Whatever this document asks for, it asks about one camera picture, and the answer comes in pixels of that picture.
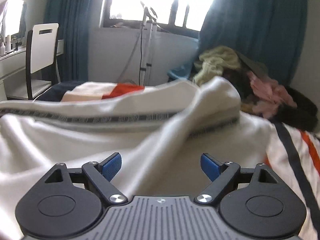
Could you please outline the white chair black frame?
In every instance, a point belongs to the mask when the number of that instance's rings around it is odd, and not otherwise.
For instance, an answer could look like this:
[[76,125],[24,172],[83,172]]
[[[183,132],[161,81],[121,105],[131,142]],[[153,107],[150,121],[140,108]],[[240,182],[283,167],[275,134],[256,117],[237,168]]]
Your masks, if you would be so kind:
[[[27,34],[25,51],[25,80],[13,85],[6,92],[9,99],[35,100],[54,84],[57,58],[58,23],[44,23],[34,25]],[[37,80],[32,74],[50,68],[51,80]]]

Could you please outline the white dresser desk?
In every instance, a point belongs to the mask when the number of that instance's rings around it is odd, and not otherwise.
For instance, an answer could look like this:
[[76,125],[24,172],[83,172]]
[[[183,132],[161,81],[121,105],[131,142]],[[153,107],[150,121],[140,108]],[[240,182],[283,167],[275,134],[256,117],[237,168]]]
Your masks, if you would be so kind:
[[[57,57],[64,52],[64,40],[58,40]],[[33,99],[52,86],[51,81],[40,80],[40,77],[31,80]],[[25,47],[1,57],[1,101],[7,99],[28,100],[27,83],[25,79]]]

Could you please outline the right teal curtain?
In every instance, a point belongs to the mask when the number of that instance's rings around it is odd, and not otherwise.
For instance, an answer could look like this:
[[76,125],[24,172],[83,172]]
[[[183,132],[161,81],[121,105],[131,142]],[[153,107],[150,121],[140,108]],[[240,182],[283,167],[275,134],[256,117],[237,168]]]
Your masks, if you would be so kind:
[[308,0],[213,0],[199,35],[199,53],[224,45],[267,67],[287,85],[302,52]]

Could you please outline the white garment steamer stand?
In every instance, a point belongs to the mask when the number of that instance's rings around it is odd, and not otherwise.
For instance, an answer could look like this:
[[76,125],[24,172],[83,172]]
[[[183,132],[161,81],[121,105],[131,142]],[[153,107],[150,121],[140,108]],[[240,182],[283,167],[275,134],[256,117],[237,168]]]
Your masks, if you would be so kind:
[[150,82],[152,58],[155,50],[155,38],[157,34],[157,14],[152,7],[140,2],[144,14],[140,29],[140,64],[139,78],[140,86],[148,86]]

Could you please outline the teal curtain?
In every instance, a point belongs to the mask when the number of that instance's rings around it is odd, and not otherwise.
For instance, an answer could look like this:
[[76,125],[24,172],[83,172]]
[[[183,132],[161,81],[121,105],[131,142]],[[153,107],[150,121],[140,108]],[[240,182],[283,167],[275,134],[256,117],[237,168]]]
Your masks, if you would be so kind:
[[213,0],[199,35],[199,53],[224,45],[267,67],[287,85],[302,52],[308,0]]
[[88,81],[92,33],[102,26],[105,0],[48,0],[44,22],[58,23],[63,55],[58,59],[62,81]]

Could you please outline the lit vanity mirror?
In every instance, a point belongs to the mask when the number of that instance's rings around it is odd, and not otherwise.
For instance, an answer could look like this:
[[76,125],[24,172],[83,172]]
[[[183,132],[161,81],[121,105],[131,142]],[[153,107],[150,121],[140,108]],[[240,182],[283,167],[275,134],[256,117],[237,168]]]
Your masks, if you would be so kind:
[[5,0],[1,2],[1,38],[20,32],[24,0]]

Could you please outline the white sweatpants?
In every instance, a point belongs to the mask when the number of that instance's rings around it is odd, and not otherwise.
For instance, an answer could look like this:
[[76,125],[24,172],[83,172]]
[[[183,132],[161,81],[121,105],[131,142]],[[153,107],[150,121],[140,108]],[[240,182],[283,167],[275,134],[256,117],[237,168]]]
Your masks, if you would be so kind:
[[240,111],[240,96],[216,77],[178,81],[114,99],[1,102],[1,239],[19,239],[15,206],[55,164],[80,167],[114,152],[113,184],[126,196],[195,196],[209,180],[200,156],[253,167],[271,138],[269,121]]

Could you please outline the left teal curtain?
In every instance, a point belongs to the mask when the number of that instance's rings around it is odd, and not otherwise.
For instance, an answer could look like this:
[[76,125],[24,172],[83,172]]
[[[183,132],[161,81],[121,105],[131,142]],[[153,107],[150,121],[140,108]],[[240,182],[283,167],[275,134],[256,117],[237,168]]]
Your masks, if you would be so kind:
[[44,22],[58,23],[63,55],[58,59],[62,81],[88,81],[92,33],[102,26],[105,0],[48,0]]

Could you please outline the striped bed blanket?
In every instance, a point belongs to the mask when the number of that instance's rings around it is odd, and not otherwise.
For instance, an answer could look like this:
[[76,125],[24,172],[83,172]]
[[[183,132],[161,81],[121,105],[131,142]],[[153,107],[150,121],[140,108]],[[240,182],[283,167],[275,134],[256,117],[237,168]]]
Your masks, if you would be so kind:
[[220,160],[254,166],[269,165],[306,205],[302,239],[319,239],[319,136],[302,126],[302,115],[289,111],[281,121],[247,114],[240,92],[216,77],[197,87],[174,81],[156,87],[132,84],[69,82],[55,85],[41,101],[83,102],[116,100],[131,114],[178,111],[163,119],[130,155],[155,159],[137,165],[140,191],[185,193],[200,187],[203,152]]

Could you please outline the pink garment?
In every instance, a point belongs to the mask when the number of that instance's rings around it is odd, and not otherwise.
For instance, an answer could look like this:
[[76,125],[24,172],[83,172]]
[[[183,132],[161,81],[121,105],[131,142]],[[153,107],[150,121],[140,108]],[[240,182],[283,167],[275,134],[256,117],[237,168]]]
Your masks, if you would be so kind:
[[253,72],[248,72],[247,75],[253,94],[258,98],[252,107],[254,114],[270,119],[278,113],[280,106],[297,108],[292,96],[276,80],[268,76],[260,79]]

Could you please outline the window with dark frame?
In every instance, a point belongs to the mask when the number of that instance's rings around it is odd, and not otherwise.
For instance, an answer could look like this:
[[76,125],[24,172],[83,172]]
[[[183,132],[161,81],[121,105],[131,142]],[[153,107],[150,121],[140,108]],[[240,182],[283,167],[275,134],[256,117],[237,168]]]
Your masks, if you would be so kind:
[[200,31],[213,0],[106,0],[106,19],[141,21],[144,8],[160,24]]

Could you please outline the olive green garment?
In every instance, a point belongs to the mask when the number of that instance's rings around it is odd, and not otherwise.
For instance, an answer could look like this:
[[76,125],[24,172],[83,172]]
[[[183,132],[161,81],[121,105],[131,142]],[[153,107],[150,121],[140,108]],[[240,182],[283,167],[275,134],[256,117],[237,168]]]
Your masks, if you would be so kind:
[[268,76],[268,69],[263,63],[255,62],[238,51],[236,51],[236,54],[257,77],[263,78]]

